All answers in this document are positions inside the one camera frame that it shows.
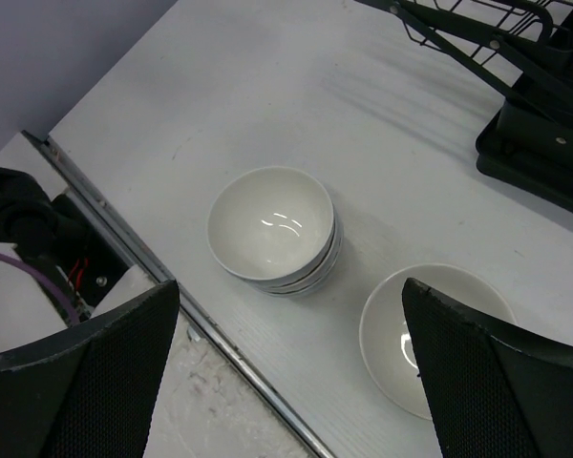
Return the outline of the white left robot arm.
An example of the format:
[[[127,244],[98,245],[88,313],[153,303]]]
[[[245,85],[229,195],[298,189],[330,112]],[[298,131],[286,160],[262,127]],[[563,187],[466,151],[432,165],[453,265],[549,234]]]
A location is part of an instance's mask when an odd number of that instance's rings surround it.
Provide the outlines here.
[[[51,201],[35,178],[0,167],[0,243],[38,257],[53,248],[56,228]]]

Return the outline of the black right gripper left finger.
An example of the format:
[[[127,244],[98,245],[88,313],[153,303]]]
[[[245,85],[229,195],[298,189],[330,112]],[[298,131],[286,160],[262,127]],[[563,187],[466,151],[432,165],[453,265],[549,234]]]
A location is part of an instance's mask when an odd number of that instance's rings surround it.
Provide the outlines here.
[[[141,457],[180,310],[165,281],[0,353],[0,457]]]

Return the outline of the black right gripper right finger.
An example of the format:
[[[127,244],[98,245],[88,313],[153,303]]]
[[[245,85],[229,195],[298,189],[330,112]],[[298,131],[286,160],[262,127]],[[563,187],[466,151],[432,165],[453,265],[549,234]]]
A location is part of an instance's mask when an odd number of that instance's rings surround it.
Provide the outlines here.
[[[573,457],[573,346],[417,279],[402,305],[445,457]]]

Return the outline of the beige floral bowl back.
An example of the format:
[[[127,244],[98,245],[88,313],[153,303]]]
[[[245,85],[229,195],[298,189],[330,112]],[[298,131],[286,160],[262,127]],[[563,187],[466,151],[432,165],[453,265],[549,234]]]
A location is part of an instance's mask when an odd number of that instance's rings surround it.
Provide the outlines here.
[[[419,377],[401,293],[406,279],[416,278],[470,307],[515,324],[508,302],[476,274],[443,263],[424,263],[392,273],[371,292],[359,324],[359,346],[365,366],[378,388],[397,406],[431,420]]]

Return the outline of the white bowl back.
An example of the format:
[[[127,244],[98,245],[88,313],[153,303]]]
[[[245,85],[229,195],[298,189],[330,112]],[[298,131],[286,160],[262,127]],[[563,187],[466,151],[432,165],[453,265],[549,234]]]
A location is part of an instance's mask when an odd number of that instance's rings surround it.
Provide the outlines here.
[[[284,166],[236,178],[217,196],[206,234],[216,262],[245,281],[277,281],[302,273],[328,249],[335,224],[326,187]]]

